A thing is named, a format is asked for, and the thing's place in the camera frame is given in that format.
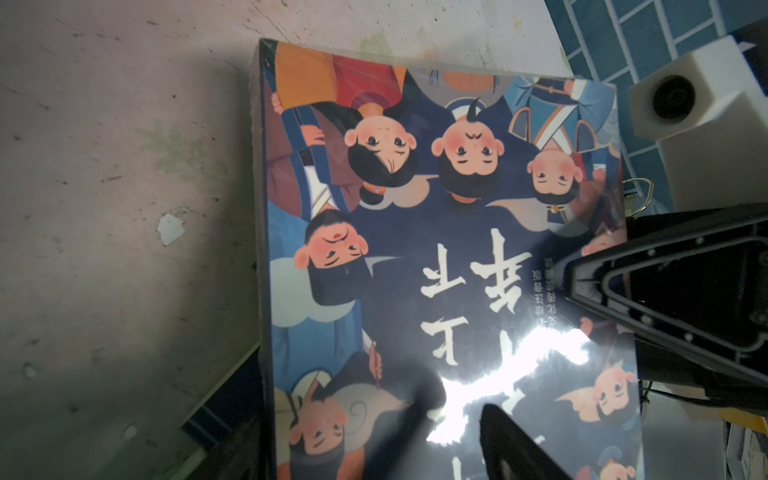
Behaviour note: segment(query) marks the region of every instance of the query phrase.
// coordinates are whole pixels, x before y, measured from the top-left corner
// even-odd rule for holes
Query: white grout line
[[[725,31],[723,13],[720,11],[720,3],[718,3],[718,0],[710,0],[710,10],[712,11],[712,18],[715,19],[715,30],[717,30],[717,36],[725,36],[727,32]]]
[[[571,54],[568,56],[568,60],[571,60],[573,57],[581,53],[581,47],[577,48],[576,50],[573,50]]]
[[[629,159],[629,155],[627,154],[627,146],[624,145],[624,140],[620,143],[621,146],[621,157],[624,159],[624,165],[627,166],[627,170],[629,170],[629,178],[637,178],[637,172],[634,170],[634,165],[632,164],[632,160]],[[637,191],[638,197],[645,197],[643,195],[643,189],[640,188],[639,182],[632,182],[634,184],[634,189]]]
[[[621,70],[619,70],[616,73],[614,73],[613,75],[611,75],[610,77],[603,79],[603,82],[604,83],[611,83],[612,81],[616,80],[617,78],[619,78],[621,75],[627,73],[628,71],[629,71],[629,67],[624,67]]]
[[[654,2],[654,0],[645,0],[645,2],[639,4],[637,7],[632,8],[628,13],[625,13],[624,16],[619,18],[619,23],[626,22],[627,20],[632,18],[634,16],[634,14],[638,13],[643,8],[646,8],[648,5],[650,5],[653,2]]]
[[[630,54],[629,47],[627,46],[627,39],[624,38],[624,32],[621,30],[621,25],[619,25],[619,19],[616,16],[616,8],[614,8],[613,0],[605,0],[605,6],[608,9],[608,15],[611,17],[611,23],[614,24],[614,30],[616,31],[616,36],[619,39],[619,45],[621,46],[621,51],[624,53],[624,60],[627,61],[627,66],[629,67],[629,73],[630,75],[632,75],[632,82],[638,83],[640,79],[637,76],[637,69],[635,69],[634,67],[634,62],[632,61],[632,55]]]
[[[664,34],[664,41],[667,43],[667,50],[670,52],[672,60],[679,57],[677,54],[677,46],[672,39],[672,30],[670,29],[670,22],[667,20],[667,13],[664,11],[664,6],[661,4],[661,0],[654,0],[654,7],[656,7],[656,16],[659,18],[659,25],[661,25],[661,33]]]
[[[646,152],[656,150],[656,144],[651,145],[650,147],[641,148],[640,150],[635,150],[631,154],[627,155],[629,158],[634,157],[635,155],[642,155]]]
[[[571,7],[571,0],[563,0],[563,4],[565,4],[565,11],[568,13],[568,19],[571,20],[571,26],[574,28],[576,38],[578,38],[578,44],[581,46],[581,53],[584,54],[584,60],[587,61],[587,67],[589,68],[589,73],[592,75],[592,80],[600,81],[598,70],[594,67],[594,62],[592,61],[592,55],[589,54],[587,42],[584,41],[584,36],[581,34],[581,27],[579,27],[578,22],[576,22],[574,9]]]
[[[685,40],[686,38],[689,38],[691,35],[695,35],[699,33],[700,31],[704,30],[706,27],[712,25],[715,22],[715,18],[712,17],[706,22],[701,22],[699,25],[693,27],[691,30],[686,31],[681,36],[674,39],[675,45],[680,43],[681,41]]]

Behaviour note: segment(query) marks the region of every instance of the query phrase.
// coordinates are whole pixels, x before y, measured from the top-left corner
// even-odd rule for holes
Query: book
[[[487,478],[486,403],[572,478],[643,478],[634,336],[557,288],[626,241],[614,88],[257,54],[269,478]]]

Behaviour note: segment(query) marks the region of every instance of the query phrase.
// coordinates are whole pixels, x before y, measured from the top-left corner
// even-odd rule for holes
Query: red garment
[[[400,103],[402,90],[390,65],[333,56],[336,71],[336,103],[360,108],[376,103],[389,108]]]

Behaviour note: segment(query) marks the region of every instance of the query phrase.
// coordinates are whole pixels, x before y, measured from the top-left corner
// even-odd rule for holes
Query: gold metal ring
[[[643,202],[643,206],[632,212],[629,216],[634,217],[641,211],[645,210],[648,205],[650,205],[650,201],[654,199],[654,182],[650,179],[644,178],[644,177],[638,177],[638,178],[629,178],[626,180],[623,180],[621,183],[623,185],[629,184],[630,182],[645,182],[648,184],[648,196],[646,197],[645,201]]]

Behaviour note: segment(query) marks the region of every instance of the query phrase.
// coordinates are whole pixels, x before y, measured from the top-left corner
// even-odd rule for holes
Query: black object
[[[694,84],[680,75],[666,77],[654,93],[654,111],[664,120],[683,120],[694,109],[695,103]]]
[[[568,264],[566,295],[635,331],[641,379],[702,386],[763,414],[768,204],[643,217],[628,233],[627,243]],[[632,300],[611,289],[624,275]]]
[[[496,405],[482,408],[480,446],[488,480],[571,478]]]

